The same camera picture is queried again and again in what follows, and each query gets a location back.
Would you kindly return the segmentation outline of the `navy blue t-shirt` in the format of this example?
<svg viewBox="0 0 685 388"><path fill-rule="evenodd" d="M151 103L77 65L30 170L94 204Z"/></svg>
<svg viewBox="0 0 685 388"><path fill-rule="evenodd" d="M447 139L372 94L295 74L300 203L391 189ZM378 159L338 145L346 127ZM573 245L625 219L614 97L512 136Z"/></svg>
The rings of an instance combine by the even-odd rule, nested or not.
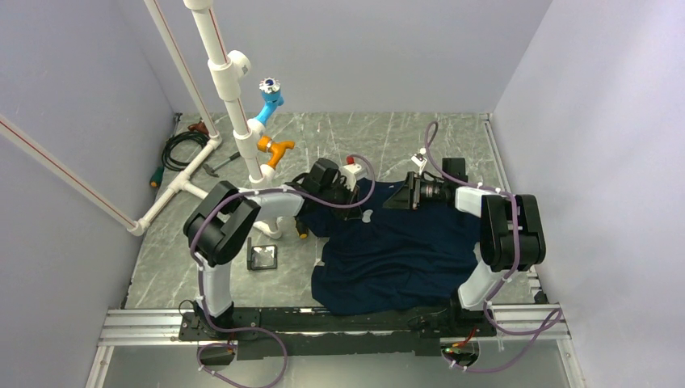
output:
<svg viewBox="0 0 685 388"><path fill-rule="evenodd" d="M321 264L311 275L313 299L337 315L359 315L416 306L439 306L477 265L479 218L451 205L386 209L398 182L358 183L369 220L344 221L317 205L302 222L326 238Z"/></svg>

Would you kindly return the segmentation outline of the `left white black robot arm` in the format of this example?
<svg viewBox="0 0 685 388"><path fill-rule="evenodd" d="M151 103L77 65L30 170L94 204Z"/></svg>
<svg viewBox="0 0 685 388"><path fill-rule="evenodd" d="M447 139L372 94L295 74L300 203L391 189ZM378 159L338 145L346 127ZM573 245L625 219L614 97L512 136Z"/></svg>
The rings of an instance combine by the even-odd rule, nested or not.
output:
<svg viewBox="0 0 685 388"><path fill-rule="evenodd" d="M194 309L201 316L200 329L219 340L235 327L231 263L255 223L301 219L319 211L344 221L358 219L372 194L360 192L358 182L366 178L375 178L371 163L353 154L343 166L319 158L309 171L272 188L245 189L220 181L183 226L199 275Z"/></svg>

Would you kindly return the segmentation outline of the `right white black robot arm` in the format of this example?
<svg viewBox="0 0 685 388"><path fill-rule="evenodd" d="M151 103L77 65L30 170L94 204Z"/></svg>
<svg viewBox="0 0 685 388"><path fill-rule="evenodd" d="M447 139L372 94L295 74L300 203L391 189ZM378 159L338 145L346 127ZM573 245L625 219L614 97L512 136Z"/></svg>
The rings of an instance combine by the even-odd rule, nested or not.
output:
<svg viewBox="0 0 685 388"><path fill-rule="evenodd" d="M424 204L450 205L480 219L480 259L456 291L460 304L444 316L452 334L465 335L476 325L474 311L489 308L517 272L544 261L546 243L537 200L533 195L515 195L445 173L438 178L409 172L383 207L417 210Z"/></svg>

